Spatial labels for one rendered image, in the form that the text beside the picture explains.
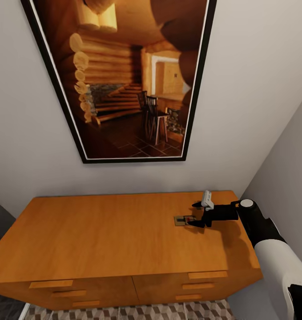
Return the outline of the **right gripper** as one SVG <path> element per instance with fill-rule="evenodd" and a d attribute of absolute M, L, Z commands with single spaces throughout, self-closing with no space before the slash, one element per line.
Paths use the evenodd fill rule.
<path fill-rule="evenodd" d="M 195 202 L 195 204 L 192 205 L 193 207 L 204 207 L 201 206 L 201 202 Z M 204 228 L 205 225 L 207 227 L 212 226 L 212 221 L 213 220 L 226 220 L 224 212 L 223 212 L 223 205 L 214 205 L 213 209 L 210 209 L 208 211 L 205 210 L 204 208 L 204 213 L 203 216 L 201 217 L 201 220 L 196 220 L 196 221 L 188 221 L 187 223 L 190 226 L 197 226 L 200 228 Z"/>

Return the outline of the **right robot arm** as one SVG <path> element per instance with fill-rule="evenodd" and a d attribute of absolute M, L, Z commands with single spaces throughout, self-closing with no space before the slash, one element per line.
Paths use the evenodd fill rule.
<path fill-rule="evenodd" d="M 239 206 L 237 206 L 239 205 Z M 190 226 L 212 226 L 213 220 L 238 220 L 250 239 L 266 283 L 269 299 L 280 320 L 302 320 L 302 262 L 281 237 L 274 222 L 265 219 L 251 199 L 215 205 L 206 190 L 193 207 L 205 207 L 201 220 Z"/>

